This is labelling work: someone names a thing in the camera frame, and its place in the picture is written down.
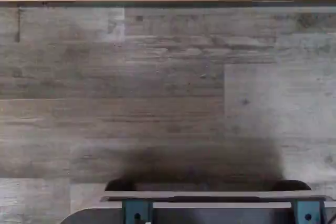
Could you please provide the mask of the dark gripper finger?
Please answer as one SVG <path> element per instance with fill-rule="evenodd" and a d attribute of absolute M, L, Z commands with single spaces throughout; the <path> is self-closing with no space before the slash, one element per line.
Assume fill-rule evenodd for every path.
<path fill-rule="evenodd" d="M 135 182 L 124 178 L 111 180 L 105 191 L 135 191 Z M 152 223 L 153 204 L 147 199 L 122 200 L 123 223 Z"/>
<path fill-rule="evenodd" d="M 276 182 L 273 191 L 311 190 L 305 182 L 299 180 L 281 180 Z M 326 213 L 322 199 L 294 199 L 291 208 L 275 212 L 273 223 L 325 223 Z"/>

